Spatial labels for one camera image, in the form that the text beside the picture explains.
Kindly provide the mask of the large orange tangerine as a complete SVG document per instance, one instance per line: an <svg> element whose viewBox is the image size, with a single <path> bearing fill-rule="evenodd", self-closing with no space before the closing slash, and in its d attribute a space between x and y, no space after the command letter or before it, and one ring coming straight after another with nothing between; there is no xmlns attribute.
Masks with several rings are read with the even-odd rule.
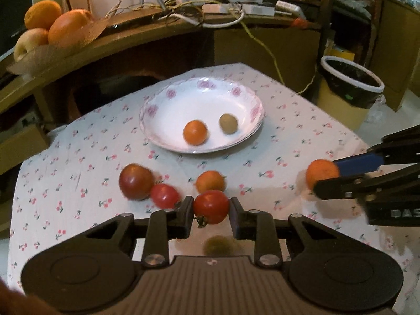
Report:
<svg viewBox="0 0 420 315"><path fill-rule="evenodd" d="M305 182L308 189L312 191L318 181L335 179L339 176L340 170L334 162L327 159L316 159L305 172Z"/></svg>

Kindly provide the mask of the red tomato with stem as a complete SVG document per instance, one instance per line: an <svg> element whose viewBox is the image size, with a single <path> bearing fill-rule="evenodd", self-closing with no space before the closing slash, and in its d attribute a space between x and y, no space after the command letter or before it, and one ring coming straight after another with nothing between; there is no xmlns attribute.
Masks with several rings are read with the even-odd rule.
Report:
<svg viewBox="0 0 420 315"><path fill-rule="evenodd" d="M218 190L205 191L193 202L193 210L200 228L221 223L229 214L230 201Z"/></svg>

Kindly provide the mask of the orange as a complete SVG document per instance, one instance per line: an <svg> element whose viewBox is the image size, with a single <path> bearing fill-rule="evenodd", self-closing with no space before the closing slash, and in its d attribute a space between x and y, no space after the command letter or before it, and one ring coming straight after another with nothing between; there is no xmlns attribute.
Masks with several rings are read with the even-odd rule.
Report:
<svg viewBox="0 0 420 315"><path fill-rule="evenodd" d="M188 122L183 129L183 137L187 144L202 145L208 138L207 126L198 119Z"/></svg>
<svg viewBox="0 0 420 315"><path fill-rule="evenodd" d="M64 36L71 34L94 21L86 9L73 9L59 16L48 31L48 43L58 43Z"/></svg>
<svg viewBox="0 0 420 315"><path fill-rule="evenodd" d="M48 30L62 13L63 10L58 2L42 0L28 9L24 16L24 24L27 30L35 28Z"/></svg>

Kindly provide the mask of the brown kiwi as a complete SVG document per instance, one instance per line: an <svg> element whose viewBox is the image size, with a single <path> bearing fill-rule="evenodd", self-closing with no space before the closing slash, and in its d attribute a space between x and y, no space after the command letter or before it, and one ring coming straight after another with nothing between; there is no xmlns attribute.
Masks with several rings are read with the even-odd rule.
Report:
<svg viewBox="0 0 420 315"><path fill-rule="evenodd" d="M225 113L219 118L219 126L224 134L234 134L238 130L238 120L234 115Z"/></svg>
<svg viewBox="0 0 420 315"><path fill-rule="evenodd" d="M242 255L243 249L233 237L215 235L204 242L203 254L208 257L231 257Z"/></svg>

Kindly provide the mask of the red tomato upper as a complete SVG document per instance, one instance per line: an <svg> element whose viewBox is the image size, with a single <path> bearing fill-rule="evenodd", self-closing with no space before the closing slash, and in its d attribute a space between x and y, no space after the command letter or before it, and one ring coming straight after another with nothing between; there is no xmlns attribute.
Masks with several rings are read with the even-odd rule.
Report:
<svg viewBox="0 0 420 315"><path fill-rule="evenodd" d="M165 183L154 185L150 191L150 197L160 209L176 208L181 199L177 189Z"/></svg>

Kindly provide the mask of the dark red apple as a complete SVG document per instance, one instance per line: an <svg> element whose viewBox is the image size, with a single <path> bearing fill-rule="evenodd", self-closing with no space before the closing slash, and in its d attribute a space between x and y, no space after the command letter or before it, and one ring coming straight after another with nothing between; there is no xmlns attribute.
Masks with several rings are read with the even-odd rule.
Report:
<svg viewBox="0 0 420 315"><path fill-rule="evenodd" d="M119 176L122 194L130 200L145 200L154 186L153 173L139 164L128 164Z"/></svg>

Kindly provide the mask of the small orange tangerine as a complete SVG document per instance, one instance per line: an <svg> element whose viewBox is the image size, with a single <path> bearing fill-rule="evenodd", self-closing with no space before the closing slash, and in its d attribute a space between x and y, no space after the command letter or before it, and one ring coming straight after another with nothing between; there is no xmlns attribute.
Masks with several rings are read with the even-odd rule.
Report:
<svg viewBox="0 0 420 315"><path fill-rule="evenodd" d="M199 193L210 190L225 191L226 179L218 171L205 171L196 179L195 187Z"/></svg>

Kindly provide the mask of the white rimmed waste bin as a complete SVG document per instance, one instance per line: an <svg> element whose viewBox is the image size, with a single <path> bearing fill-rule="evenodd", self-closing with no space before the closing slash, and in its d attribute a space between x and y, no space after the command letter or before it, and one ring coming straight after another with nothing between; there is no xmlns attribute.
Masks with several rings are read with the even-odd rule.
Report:
<svg viewBox="0 0 420 315"><path fill-rule="evenodd" d="M345 58L321 58L322 80L317 106L351 130L358 129L384 91L384 83L367 68Z"/></svg>

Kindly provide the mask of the cherry print tablecloth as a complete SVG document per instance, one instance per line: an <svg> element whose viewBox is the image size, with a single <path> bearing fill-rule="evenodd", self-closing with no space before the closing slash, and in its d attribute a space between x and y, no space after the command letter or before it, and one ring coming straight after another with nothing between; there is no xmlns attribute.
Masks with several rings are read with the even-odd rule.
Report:
<svg viewBox="0 0 420 315"><path fill-rule="evenodd" d="M404 272L394 309L406 314L419 281L419 229L370 226L355 201L318 201L305 185L312 161L361 153L365 143L306 99L246 65L184 73L186 79L206 76L252 88L266 110L261 130L232 149L207 156L161 149L145 139L139 116L162 83L77 119L56 134L46 151L21 166L11 217L9 286L20 288L23 266L42 250L121 213L148 217L153 202L127 200L118 186L121 169L135 162L183 195L195 194L194 181L201 173L218 171L226 177L228 196L246 209L277 219L302 213L386 252Z"/></svg>

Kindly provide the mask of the white floral plate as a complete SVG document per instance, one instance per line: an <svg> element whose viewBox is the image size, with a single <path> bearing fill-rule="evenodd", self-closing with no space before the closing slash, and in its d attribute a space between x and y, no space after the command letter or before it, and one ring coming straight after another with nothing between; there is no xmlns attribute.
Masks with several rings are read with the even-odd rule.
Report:
<svg viewBox="0 0 420 315"><path fill-rule="evenodd" d="M224 134L219 126L222 114L238 120L234 134ZM224 150L251 137L262 125L265 110L261 99L239 82L214 77L179 80L150 97L140 111L140 128L148 140L169 151L204 154ZM185 125L201 120L208 138L200 146L187 144Z"/></svg>

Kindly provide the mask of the white power adapter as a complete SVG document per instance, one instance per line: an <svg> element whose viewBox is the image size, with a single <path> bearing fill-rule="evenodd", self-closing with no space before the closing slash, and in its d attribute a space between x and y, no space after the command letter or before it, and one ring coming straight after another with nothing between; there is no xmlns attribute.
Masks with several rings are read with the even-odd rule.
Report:
<svg viewBox="0 0 420 315"><path fill-rule="evenodd" d="M301 7L299 7L296 4L292 4L290 2L284 2L284 1L278 0L276 2L275 9L276 11L279 11L279 12L288 13L295 18L300 18L304 20L306 19L306 16L303 13L303 10L301 9Z"/></svg>

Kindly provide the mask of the glass fruit bowl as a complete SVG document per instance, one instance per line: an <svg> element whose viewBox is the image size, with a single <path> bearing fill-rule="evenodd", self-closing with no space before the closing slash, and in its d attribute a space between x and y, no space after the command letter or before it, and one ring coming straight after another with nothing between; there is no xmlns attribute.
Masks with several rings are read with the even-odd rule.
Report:
<svg viewBox="0 0 420 315"><path fill-rule="evenodd" d="M57 43L42 45L30 51L19 62L9 65L6 70L14 75L34 76L95 41L108 22L108 19L90 22L74 33L65 35Z"/></svg>

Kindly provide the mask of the yellow apple on shelf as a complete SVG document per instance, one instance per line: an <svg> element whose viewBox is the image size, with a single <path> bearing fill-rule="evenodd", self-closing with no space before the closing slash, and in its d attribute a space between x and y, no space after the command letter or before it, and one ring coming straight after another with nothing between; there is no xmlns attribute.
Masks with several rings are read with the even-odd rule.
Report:
<svg viewBox="0 0 420 315"><path fill-rule="evenodd" d="M14 60L19 62L27 53L46 44L48 44L48 31L46 29L30 29L24 32L16 42Z"/></svg>

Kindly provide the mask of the orange on shelf top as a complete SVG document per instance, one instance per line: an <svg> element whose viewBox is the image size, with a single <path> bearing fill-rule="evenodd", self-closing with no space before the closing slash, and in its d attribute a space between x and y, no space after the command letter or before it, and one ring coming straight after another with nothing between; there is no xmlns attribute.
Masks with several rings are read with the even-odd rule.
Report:
<svg viewBox="0 0 420 315"><path fill-rule="evenodd" d="M62 13L63 10L58 2L42 0L28 9L24 16L24 24L27 30L35 28L48 30Z"/></svg>

